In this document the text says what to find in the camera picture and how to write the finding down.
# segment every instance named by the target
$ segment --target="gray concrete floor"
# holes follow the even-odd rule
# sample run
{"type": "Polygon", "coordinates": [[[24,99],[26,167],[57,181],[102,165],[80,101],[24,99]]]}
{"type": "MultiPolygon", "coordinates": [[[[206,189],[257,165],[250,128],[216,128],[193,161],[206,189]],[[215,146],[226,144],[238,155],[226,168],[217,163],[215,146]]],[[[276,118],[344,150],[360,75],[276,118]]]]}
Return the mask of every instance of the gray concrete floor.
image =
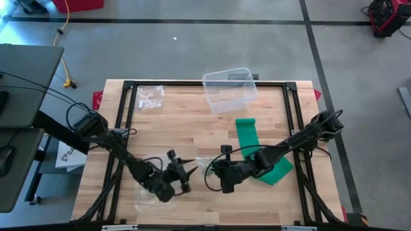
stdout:
{"type": "MultiPolygon", "coordinates": [[[[48,1],[40,2],[51,17],[65,17],[48,1]]],[[[368,21],[359,9],[369,2],[306,0],[312,21],[368,21]]],[[[27,17],[19,8],[13,16],[27,17]]],[[[72,17],[303,20],[299,0],[110,0],[104,9],[72,17]]],[[[0,23],[0,43],[31,45],[51,45],[62,26],[0,23]]],[[[411,27],[402,30],[411,35],[411,27]]],[[[399,33],[376,39],[368,26],[313,26],[313,32],[334,107],[344,109],[343,138],[363,213],[372,226],[409,229],[411,120],[396,88],[410,77],[411,41],[399,33]]],[[[248,67],[262,80],[311,80],[321,90],[304,25],[70,23],[59,45],[66,49],[64,58],[79,88],[64,89],[57,77],[51,87],[88,105],[106,79],[200,79],[204,73],[234,67],[248,67]]],[[[61,66],[57,74],[64,78],[61,66]]],[[[319,107],[326,109],[323,98],[319,107]]],[[[61,123],[66,108],[50,96],[42,105],[61,123]]],[[[329,149],[342,205],[350,211],[333,142],[329,149]]],[[[75,176],[42,180],[44,204],[30,207],[19,198],[13,212],[0,214],[0,227],[69,221],[79,181],[75,176]]]]}

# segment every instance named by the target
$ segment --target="black floor line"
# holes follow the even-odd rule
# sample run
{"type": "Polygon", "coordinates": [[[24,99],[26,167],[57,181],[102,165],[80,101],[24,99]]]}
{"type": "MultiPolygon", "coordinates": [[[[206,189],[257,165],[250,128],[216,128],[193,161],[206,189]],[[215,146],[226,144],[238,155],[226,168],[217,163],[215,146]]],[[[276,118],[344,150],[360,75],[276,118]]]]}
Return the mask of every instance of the black floor line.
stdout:
{"type": "MultiPolygon", "coordinates": [[[[66,18],[48,17],[5,17],[10,22],[65,22],[66,18]]],[[[370,26],[367,21],[302,21],[302,20],[236,20],[236,19],[79,19],[71,18],[73,23],[105,24],[256,24],[256,25],[304,25],[309,22],[315,26],[370,26]]]]}
{"type": "MultiPolygon", "coordinates": [[[[310,42],[311,52],[313,53],[313,59],[315,63],[315,68],[317,69],[317,74],[319,76],[320,86],[322,89],[322,94],[324,96],[324,101],[326,103],[327,110],[330,112],[334,112],[334,105],[331,100],[331,94],[329,93],[328,84],[326,75],[324,74],[324,68],[322,67],[320,53],[317,48],[317,44],[315,43],[315,37],[313,28],[310,23],[310,16],[308,15],[307,6],[305,0],[299,0],[302,10],[302,16],[304,21],[308,22],[306,24],[308,40],[310,42]]],[[[351,205],[353,206],[353,212],[361,213],[361,203],[358,197],[358,193],[356,190],[353,173],[351,171],[351,167],[349,165],[347,152],[345,151],[344,142],[342,140],[341,134],[339,134],[336,139],[335,143],[337,145],[338,156],[340,157],[341,167],[345,178],[345,183],[347,184],[347,189],[349,193],[349,199],[351,201],[351,205]]]]}
{"type": "MultiPolygon", "coordinates": [[[[10,22],[65,22],[65,18],[9,17],[10,22]]],[[[231,20],[231,19],[70,19],[74,23],[105,24],[260,24],[260,25],[304,25],[298,20],[231,20]]]]}

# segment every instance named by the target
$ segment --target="clear plastic container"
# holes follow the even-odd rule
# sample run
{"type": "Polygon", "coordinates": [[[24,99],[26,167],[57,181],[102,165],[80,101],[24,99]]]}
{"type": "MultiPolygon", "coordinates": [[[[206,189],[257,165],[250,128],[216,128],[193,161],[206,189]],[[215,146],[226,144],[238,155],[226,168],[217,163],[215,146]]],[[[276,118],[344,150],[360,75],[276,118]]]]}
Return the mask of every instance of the clear plastic container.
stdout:
{"type": "Polygon", "coordinates": [[[212,114],[247,108],[257,96],[254,79],[245,67],[205,74],[202,82],[212,114]]]}

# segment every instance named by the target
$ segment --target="clear plastic bag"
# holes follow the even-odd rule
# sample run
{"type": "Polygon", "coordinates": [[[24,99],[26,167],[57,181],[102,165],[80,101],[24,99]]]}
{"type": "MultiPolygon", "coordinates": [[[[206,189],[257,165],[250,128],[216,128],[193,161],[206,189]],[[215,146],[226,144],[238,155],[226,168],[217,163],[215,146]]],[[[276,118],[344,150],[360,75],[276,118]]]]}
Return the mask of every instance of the clear plastic bag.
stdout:
{"type": "MultiPolygon", "coordinates": [[[[168,159],[167,155],[147,156],[147,158],[150,158],[150,157],[161,158],[162,163],[163,163],[163,170],[170,163],[170,160],[168,159]]],[[[159,160],[153,159],[149,161],[153,163],[155,166],[157,166],[158,168],[161,167],[161,163],[159,160]]],[[[181,191],[179,185],[180,185],[179,182],[171,183],[171,186],[175,189],[176,193],[181,191]]],[[[135,189],[134,190],[135,192],[134,207],[136,208],[136,211],[138,212],[155,212],[155,211],[171,210],[175,206],[174,205],[175,197],[173,197],[170,201],[164,203],[164,202],[161,202],[154,193],[150,193],[137,182],[136,182],[136,186],[134,189],[135,189]]]]}
{"type": "Polygon", "coordinates": [[[160,86],[139,86],[136,96],[136,110],[159,108],[164,99],[164,89],[160,86]]]}

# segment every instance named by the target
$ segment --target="gray desk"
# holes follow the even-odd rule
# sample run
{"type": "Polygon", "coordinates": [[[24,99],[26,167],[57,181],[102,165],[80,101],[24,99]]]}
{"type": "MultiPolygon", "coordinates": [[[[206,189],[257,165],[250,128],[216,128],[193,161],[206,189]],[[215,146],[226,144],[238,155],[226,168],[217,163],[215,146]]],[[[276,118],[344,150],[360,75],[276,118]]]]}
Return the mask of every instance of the gray desk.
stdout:
{"type": "MultiPolygon", "coordinates": [[[[15,131],[16,129],[1,130],[0,146],[6,145],[15,131]]],[[[43,134],[44,130],[40,128],[22,129],[10,143],[16,147],[16,151],[12,168],[7,175],[0,177],[0,212],[13,210],[43,134]]]]}
{"type": "MultiPolygon", "coordinates": [[[[63,50],[62,47],[49,46],[0,46],[0,72],[14,74],[49,87],[63,50]]],[[[10,93],[6,108],[0,115],[0,128],[31,127],[46,93],[4,86],[45,89],[7,74],[0,79],[0,86],[0,90],[10,93]]]]}
{"type": "MultiPolygon", "coordinates": [[[[9,73],[48,88],[63,50],[62,47],[54,46],[0,46],[0,73],[9,73]]],[[[43,128],[52,137],[87,154],[89,145],[86,142],[39,110],[46,95],[44,87],[3,74],[0,78],[0,90],[10,93],[0,115],[0,128],[43,128]]]]}
{"type": "Polygon", "coordinates": [[[8,102],[0,115],[0,141],[6,144],[12,135],[10,133],[16,131],[16,128],[22,130],[12,142],[12,145],[16,147],[12,169],[6,176],[0,178],[0,212],[10,212],[13,209],[33,160],[40,161],[40,164],[31,181],[25,201],[33,200],[42,173],[49,173],[51,166],[55,165],[55,162],[46,163],[48,158],[53,157],[51,149],[46,152],[37,150],[44,132],[87,154],[88,143],[39,110],[46,95],[44,92],[46,89],[7,74],[31,80],[48,88],[62,53],[62,47],[0,46],[0,73],[6,73],[0,78],[0,90],[10,93],[8,102]],[[30,87],[38,90],[18,89],[10,86],[30,87]]]}

